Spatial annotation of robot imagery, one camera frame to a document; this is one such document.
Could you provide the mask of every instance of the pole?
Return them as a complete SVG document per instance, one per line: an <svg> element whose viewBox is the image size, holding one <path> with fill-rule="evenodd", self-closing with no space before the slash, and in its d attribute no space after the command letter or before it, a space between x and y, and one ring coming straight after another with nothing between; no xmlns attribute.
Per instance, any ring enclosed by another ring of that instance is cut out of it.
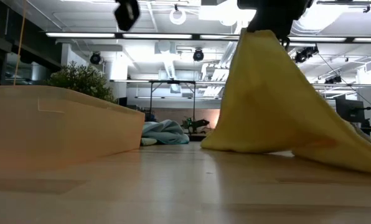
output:
<svg viewBox="0 0 371 224"><path fill-rule="evenodd" d="M196 89L197 89L197 84L194 83L194 109L192 110L192 112L193 112L192 119L194 119L194 121L195 121L195 94L197 93Z"/></svg>
<svg viewBox="0 0 371 224"><path fill-rule="evenodd" d="M151 82L151 96L149 97L149 121L153 120L153 82Z"/></svg>

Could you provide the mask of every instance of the yellow fabric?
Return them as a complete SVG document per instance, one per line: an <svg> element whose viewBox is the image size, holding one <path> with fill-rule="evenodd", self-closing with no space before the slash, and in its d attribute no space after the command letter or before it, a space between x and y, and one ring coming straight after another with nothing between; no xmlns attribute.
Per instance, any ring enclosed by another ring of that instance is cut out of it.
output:
<svg viewBox="0 0 371 224"><path fill-rule="evenodd" d="M206 149L296 156L371 172L371 143L316 93L274 33L243 33Z"/></svg>

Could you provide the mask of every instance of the fluorescent light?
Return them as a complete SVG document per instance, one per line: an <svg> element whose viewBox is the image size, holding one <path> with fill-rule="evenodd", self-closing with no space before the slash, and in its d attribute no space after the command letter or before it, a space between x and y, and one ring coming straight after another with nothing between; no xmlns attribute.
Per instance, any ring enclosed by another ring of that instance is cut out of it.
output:
<svg viewBox="0 0 371 224"><path fill-rule="evenodd" d="M349 91L347 93L341 93L341 94L338 94L338 95L330 96L330 97L327 97L327 99L333 99L335 97L343 96L343 95L348 95L348 94L351 94L351 93L355 93L355 91Z"/></svg>
<svg viewBox="0 0 371 224"><path fill-rule="evenodd" d="M354 42L371 42L371 38L356 38L354 39Z"/></svg>
<svg viewBox="0 0 371 224"><path fill-rule="evenodd" d="M148 80L111 80L113 82L125 82L125 83L149 83Z"/></svg>
<svg viewBox="0 0 371 224"><path fill-rule="evenodd" d="M66 33L66 32L48 32L48 37L70 37L70 38L112 38L115 34L111 33Z"/></svg>
<svg viewBox="0 0 371 224"><path fill-rule="evenodd" d="M289 37L290 41L343 42L345 37Z"/></svg>
<svg viewBox="0 0 371 224"><path fill-rule="evenodd" d="M124 38L144 39L191 39L191 34L123 34Z"/></svg>
<svg viewBox="0 0 371 224"><path fill-rule="evenodd" d="M204 40L239 40L239 35L201 35Z"/></svg>
<svg viewBox="0 0 371 224"><path fill-rule="evenodd" d="M87 2L87 3L115 3L114 1L109 1L109 0L61 0L61 1Z"/></svg>
<svg viewBox="0 0 371 224"><path fill-rule="evenodd" d="M315 47L316 44L313 43L300 43L300 42L290 42L290 47Z"/></svg>
<svg viewBox="0 0 371 224"><path fill-rule="evenodd" d="M196 84L225 84L225 82L213 82L213 81L196 81Z"/></svg>
<svg viewBox="0 0 371 224"><path fill-rule="evenodd" d="M136 99L151 99L150 96L135 96ZM170 99L170 100L193 100L194 98L188 97L175 97L175 96L153 96L153 99ZM196 100L221 100L221 98L214 97L195 97Z"/></svg>

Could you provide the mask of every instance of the leaf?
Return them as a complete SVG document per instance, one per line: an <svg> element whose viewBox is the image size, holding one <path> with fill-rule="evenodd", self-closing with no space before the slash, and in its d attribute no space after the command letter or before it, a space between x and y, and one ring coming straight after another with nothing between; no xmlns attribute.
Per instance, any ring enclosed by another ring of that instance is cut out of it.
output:
<svg viewBox="0 0 371 224"><path fill-rule="evenodd" d="M114 102L112 89L105 87L106 80L101 72L92 66L76 65L72 61L47 80L50 86L67 88L102 100Z"/></svg>

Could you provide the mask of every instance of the spotlight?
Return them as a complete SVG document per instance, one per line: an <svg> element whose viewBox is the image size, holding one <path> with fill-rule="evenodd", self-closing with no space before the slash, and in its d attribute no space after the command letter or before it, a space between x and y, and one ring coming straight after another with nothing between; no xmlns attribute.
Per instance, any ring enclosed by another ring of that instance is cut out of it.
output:
<svg viewBox="0 0 371 224"><path fill-rule="evenodd" d="M336 83L341 83L341 82L342 82L342 78L340 77L340 75L336 75L333 78L325 79L325 84L336 84Z"/></svg>
<svg viewBox="0 0 371 224"><path fill-rule="evenodd" d="M204 59L204 53L202 52L202 49L196 49L192 58L196 62L202 61Z"/></svg>
<svg viewBox="0 0 371 224"><path fill-rule="evenodd" d="M296 63L303 63L317 53L319 53L317 46L305 47L302 51L296 52L296 56L293 60Z"/></svg>
<svg viewBox="0 0 371 224"><path fill-rule="evenodd" d="M94 65L101 65L104 62L104 58L101 56L101 52L93 52L90 57L90 63Z"/></svg>

